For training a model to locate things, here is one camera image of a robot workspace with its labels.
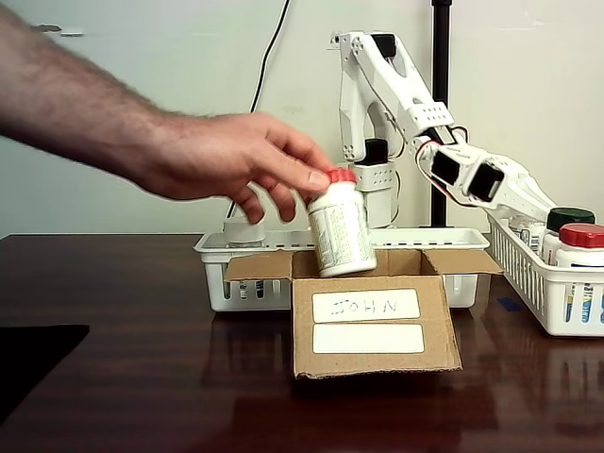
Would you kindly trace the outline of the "bare person hand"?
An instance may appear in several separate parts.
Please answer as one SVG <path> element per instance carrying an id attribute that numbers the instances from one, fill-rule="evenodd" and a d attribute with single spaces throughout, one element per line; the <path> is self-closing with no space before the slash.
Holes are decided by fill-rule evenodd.
<path id="1" fill-rule="evenodd" d="M 134 173 L 142 188 L 181 201 L 227 197 L 252 224 L 264 216 L 252 184 L 263 188 L 281 220 L 290 222 L 294 195 L 309 199 L 323 193 L 334 167 L 311 138 L 265 113 L 164 115 L 143 150 Z"/>

